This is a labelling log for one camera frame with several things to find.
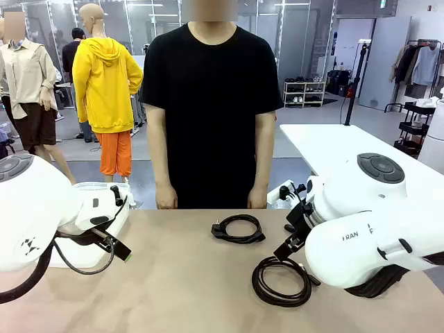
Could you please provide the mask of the person's right hand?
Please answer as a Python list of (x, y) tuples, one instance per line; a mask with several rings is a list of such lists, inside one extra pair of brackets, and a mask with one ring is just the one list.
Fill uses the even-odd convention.
[(175, 210), (178, 208), (178, 197), (171, 185), (155, 187), (155, 202), (158, 210)]

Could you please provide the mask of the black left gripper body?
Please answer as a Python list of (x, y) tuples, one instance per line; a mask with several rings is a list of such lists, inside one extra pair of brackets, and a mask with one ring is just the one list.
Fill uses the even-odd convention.
[(63, 239), (71, 239), (72, 241), (81, 246), (88, 246), (95, 244), (102, 249), (112, 248), (112, 239), (110, 238), (110, 236), (106, 232), (97, 230), (96, 228), (86, 230), (84, 233), (79, 235), (67, 234), (65, 232), (57, 231), (55, 233), (55, 237)]

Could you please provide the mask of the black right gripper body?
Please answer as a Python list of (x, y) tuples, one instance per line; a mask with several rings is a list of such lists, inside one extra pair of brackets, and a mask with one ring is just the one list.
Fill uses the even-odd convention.
[(296, 231), (290, 232), (296, 234), (297, 237), (307, 238), (314, 224), (310, 221), (309, 217), (313, 213), (311, 203), (300, 202), (298, 203), (287, 215), (287, 224), (291, 224)]

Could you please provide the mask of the person's left hand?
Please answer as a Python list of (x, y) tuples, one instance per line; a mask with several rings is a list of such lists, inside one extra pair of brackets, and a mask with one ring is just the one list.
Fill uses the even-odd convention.
[(248, 195), (248, 209), (266, 209), (267, 208), (267, 187), (254, 186)]

